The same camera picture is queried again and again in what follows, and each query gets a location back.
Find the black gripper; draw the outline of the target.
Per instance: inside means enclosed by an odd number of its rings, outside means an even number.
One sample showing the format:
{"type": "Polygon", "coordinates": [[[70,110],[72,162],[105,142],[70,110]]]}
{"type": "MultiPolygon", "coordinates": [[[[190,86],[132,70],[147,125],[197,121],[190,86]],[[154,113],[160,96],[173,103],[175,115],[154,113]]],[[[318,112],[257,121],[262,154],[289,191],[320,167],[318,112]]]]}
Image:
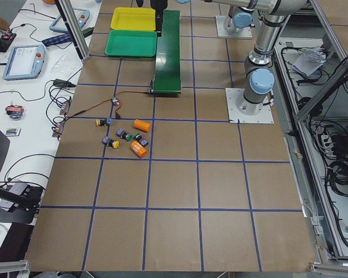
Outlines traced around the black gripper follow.
{"type": "Polygon", "coordinates": [[[157,37],[161,37],[163,10],[167,8],[167,0],[150,0],[150,6],[155,10],[155,31],[157,33],[157,37]]]}

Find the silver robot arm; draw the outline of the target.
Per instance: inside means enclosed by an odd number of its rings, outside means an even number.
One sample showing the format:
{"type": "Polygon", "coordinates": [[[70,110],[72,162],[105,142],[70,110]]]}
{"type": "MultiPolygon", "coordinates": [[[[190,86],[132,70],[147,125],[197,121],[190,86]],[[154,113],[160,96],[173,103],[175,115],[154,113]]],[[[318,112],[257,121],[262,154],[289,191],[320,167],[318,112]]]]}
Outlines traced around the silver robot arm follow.
{"type": "Polygon", "coordinates": [[[244,115],[256,115],[263,106],[263,100],[274,86],[274,75],[267,65],[273,49],[290,15],[299,11],[305,1],[217,1],[230,6],[229,18],[236,24],[235,8],[247,11],[264,11],[263,20],[253,50],[245,59],[247,86],[237,98],[237,109],[244,115]]]}
{"type": "MultiPolygon", "coordinates": [[[[162,34],[162,24],[164,22],[164,10],[168,7],[168,1],[150,0],[150,8],[155,11],[155,30],[158,35],[162,34]]],[[[249,31],[253,22],[253,12],[255,10],[242,6],[229,8],[228,15],[216,16],[217,35],[222,38],[242,38],[239,33],[249,31]]]]}

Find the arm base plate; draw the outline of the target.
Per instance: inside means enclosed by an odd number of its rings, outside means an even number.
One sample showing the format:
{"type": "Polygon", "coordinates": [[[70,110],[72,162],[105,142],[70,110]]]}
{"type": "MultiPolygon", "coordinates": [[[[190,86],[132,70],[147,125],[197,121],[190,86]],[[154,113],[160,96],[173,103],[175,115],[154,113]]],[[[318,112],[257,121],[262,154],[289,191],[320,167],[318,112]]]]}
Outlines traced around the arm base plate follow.
{"type": "Polygon", "coordinates": [[[226,88],[230,123],[273,124],[271,105],[267,96],[262,103],[251,104],[244,99],[243,88],[226,88]]]}
{"type": "Polygon", "coordinates": [[[252,39],[250,27],[237,28],[228,16],[216,16],[216,29],[218,38],[226,39],[252,39]]]}

